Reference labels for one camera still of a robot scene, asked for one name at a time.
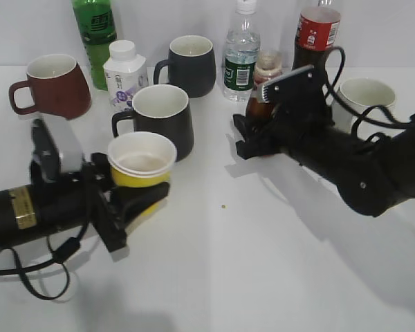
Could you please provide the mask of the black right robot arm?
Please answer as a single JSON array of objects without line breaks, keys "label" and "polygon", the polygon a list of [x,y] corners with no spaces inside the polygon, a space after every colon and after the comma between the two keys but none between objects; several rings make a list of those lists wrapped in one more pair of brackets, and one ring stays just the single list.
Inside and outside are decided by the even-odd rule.
[{"label": "black right robot arm", "polygon": [[415,199],[415,114],[409,122],[387,123],[401,129],[398,135],[376,132],[363,140],[335,128],[324,86],[330,87],[327,72],[311,65],[262,84],[260,98],[276,106],[262,122],[233,115],[242,136],[238,155],[286,154],[334,184],[343,201],[366,216]]}]

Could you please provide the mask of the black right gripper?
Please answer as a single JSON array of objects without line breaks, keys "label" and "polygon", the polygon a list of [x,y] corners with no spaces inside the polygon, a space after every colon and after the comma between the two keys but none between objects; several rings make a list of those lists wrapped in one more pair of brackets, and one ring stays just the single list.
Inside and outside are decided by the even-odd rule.
[{"label": "black right gripper", "polygon": [[334,132],[332,115],[322,91],[327,83],[325,69],[315,67],[313,87],[275,105],[268,120],[234,114],[232,121],[242,139],[235,143],[238,156],[288,154],[302,163],[332,163]]}]

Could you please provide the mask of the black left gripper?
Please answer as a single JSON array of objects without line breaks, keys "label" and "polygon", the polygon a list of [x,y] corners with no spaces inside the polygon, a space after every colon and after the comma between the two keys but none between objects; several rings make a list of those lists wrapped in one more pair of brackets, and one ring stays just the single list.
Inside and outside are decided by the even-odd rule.
[{"label": "black left gripper", "polygon": [[109,252],[125,247],[127,233],[124,228],[128,228],[142,213],[169,194],[168,182],[151,187],[118,187],[117,198],[121,204],[119,213],[111,201],[116,185],[111,177],[107,155],[101,152],[92,153],[91,160],[84,166],[84,173],[86,218]]}]

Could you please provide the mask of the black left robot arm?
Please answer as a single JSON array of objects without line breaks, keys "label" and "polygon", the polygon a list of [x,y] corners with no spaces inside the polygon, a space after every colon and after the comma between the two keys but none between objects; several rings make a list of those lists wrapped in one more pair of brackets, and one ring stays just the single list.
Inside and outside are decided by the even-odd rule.
[{"label": "black left robot arm", "polygon": [[115,252],[126,246],[129,224],[170,189],[167,181],[148,187],[115,184],[101,153],[92,154],[79,171],[52,179],[32,161],[29,174],[30,184],[0,191],[0,252],[85,223]]}]

